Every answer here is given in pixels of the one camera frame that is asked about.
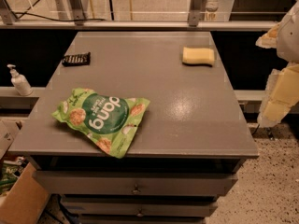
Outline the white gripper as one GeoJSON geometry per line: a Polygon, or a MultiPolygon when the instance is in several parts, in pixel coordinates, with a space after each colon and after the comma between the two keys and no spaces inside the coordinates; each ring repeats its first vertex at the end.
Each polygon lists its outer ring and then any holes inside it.
{"type": "Polygon", "coordinates": [[[299,2],[255,45],[277,48],[278,57],[290,62],[281,71],[273,69],[267,79],[257,121],[262,128],[270,128],[279,124],[299,102],[299,2]]]}

